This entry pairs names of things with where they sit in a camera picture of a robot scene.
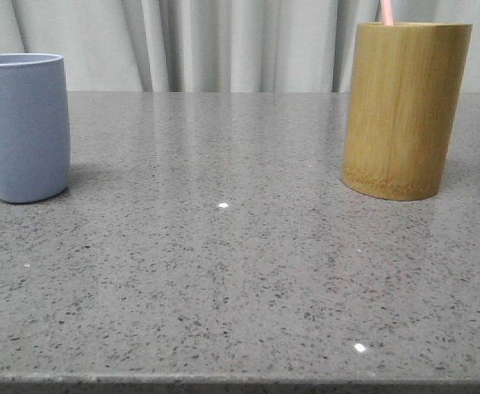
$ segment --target pink straw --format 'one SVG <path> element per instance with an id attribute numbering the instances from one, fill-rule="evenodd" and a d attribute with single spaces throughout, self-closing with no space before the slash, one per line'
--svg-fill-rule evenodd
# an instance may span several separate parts
<path id="1" fill-rule="evenodd" d="M 380 5 L 382 6 L 384 25 L 393 26 L 395 22 L 393 21 L 393 7 L 391 6 L 391 0 L 380 0 Z"/>

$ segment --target white curtain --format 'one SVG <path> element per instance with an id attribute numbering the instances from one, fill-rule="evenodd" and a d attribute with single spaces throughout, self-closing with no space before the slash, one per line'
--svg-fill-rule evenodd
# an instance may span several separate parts
<path id="1" fill-rule="evenodd" d="M 398 21 L 473 23 L 480 0 L 393 0 Z M 356 25 L 378 0 L 0 0 L 0 53 L 60 53 L 70 90 L 347 91 Z"/>

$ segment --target light blue plastic cup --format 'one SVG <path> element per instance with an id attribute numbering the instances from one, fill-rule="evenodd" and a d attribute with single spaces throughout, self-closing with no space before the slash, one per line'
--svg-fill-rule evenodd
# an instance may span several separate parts
<path id="1" fill-rule="evenodd" d="M 0 55 L 0 199 L 29 203 L 68 185 L 70 127 L 63 58 Z"/>

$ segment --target gray countertop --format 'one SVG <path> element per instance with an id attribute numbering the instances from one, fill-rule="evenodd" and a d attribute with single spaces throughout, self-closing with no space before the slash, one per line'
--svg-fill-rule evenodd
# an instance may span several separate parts
<path id="1" fill-rule="evenodd" d="M 348 98 L 70 93 L 69 190 L 0 201 L 0 383 L 480 384 L 480 94 L 418 202 L 341 183 Z"/>

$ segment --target bamboo cup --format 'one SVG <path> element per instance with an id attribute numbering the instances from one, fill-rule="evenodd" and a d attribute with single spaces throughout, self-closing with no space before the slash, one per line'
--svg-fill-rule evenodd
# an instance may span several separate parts
<path id="1" fill-rule="evenodd" d="M 383 199 L 438 192 L 471 25 L 360 24 L 342 181 Z"/>

